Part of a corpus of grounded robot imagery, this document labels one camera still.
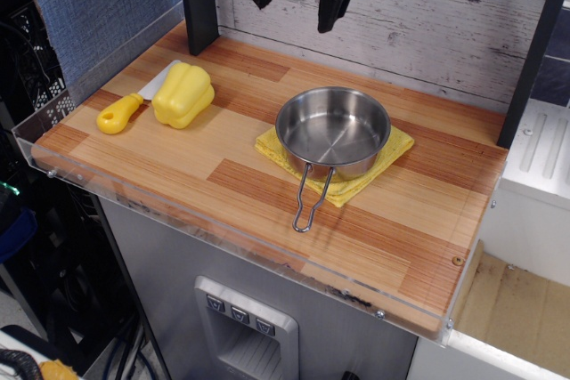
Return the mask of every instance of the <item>screw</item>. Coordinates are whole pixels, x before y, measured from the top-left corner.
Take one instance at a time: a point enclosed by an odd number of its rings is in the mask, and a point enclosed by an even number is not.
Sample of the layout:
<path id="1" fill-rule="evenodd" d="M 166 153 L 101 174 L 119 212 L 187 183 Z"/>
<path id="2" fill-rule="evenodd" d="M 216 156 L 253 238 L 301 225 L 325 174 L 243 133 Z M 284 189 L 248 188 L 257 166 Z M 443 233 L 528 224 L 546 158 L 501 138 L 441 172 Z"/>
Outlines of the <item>screw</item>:
<path id="1" fill-rule="evenodd" d="M 452 258 L 452 263 L 456 266 L 461 266 L 465 262 L 464 258 L 458 257 L 457 255 Z"/>

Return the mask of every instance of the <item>yellow bell pepper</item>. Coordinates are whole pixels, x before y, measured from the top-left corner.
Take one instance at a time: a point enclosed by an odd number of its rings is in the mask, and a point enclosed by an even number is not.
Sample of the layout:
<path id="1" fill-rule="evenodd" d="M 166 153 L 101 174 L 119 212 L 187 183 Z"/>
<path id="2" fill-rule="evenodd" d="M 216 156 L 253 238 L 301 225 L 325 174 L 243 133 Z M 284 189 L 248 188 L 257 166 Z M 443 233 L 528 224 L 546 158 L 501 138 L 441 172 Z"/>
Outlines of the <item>yellow bell pepper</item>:
<path id="1" fill-rule="evenodd" d="M 209 74 L 198 66 L 177 62 L 152 99 L 154 116 L 162 124 L 182 129 L 214 100 Z"/>

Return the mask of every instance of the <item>button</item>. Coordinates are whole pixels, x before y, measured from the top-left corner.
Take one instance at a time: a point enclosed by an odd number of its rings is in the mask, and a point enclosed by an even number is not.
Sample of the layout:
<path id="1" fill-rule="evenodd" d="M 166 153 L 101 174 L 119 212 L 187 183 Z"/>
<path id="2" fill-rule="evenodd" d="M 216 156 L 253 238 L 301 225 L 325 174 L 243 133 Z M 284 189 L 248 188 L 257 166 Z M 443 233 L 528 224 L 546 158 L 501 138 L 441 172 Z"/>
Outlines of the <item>button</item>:
<path id="1" fill-rule="evenodd" d="M 275 327 L 266 320 L 256 318 L 256 327 L 258 331 L 268 336 L 275 336 Z"/>
<path id="2" fill-rule="evenodd" d="M 238 309 L 237 307 L 232 306 L 232 316 L 234 319 L 238 320 L 243 324 L 249 323 L 249 315 L 246 311 L 243 311 L 242 309 Z"/>
<path id="3" fill-rule="evenodd" d="M 211 307 L 215 311 L 220 311 L 221 313 L 225 312 L 224 302 L 222 300 L 219 300 L 208 294 L 206 294 L 206 299 L 208 300 L 209 307 Z"/>

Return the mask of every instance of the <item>yellow knife handle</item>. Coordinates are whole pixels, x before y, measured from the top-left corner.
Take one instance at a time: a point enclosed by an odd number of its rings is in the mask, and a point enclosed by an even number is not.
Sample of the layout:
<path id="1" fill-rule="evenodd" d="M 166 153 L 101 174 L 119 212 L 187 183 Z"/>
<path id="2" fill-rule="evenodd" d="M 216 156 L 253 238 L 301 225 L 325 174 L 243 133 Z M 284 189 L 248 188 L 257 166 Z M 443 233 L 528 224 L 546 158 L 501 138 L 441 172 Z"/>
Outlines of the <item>yellow knife handle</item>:
<path id="1" fill-rule="evenodd" d="M 97 126 L 104 133 L 120 133 L 141 104 L 143 98 L 138 93 L 126 95 L 99 113 Z"/>

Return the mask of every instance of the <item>water dispenser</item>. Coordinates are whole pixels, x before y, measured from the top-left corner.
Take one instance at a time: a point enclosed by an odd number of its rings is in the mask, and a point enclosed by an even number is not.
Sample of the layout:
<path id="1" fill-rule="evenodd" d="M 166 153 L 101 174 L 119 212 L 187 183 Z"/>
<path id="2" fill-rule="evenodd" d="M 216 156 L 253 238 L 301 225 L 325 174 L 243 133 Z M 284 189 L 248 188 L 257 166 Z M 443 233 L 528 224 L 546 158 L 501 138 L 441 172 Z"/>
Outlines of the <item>water dispenser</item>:
<path id="1" fill-rule="evenodd" d="M 208 349 L 236 378 L 298 380 L 298 324 L 289 315 L 198 276 L 194 285 Z"/>

